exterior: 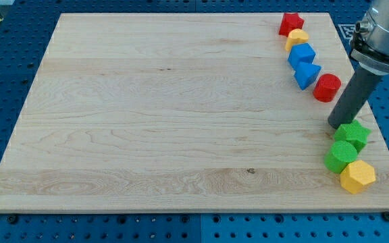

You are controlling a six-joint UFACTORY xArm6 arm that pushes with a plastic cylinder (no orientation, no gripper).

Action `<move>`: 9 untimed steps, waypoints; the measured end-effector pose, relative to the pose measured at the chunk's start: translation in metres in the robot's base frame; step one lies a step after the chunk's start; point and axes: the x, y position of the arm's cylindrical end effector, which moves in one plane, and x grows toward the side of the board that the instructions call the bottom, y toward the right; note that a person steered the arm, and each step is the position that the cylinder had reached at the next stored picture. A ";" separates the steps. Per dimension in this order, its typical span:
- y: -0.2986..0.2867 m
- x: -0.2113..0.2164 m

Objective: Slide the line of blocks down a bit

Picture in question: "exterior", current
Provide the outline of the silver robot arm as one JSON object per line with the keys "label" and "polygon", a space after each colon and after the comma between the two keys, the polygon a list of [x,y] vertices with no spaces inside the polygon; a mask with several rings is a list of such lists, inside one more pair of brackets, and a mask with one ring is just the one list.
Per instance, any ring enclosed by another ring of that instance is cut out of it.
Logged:
{"label": "silver robot arm", "polygon": [[350,44],[351,58],[362,68],[379,76],[389,74],[389,0],[371,2],[356,22]]}

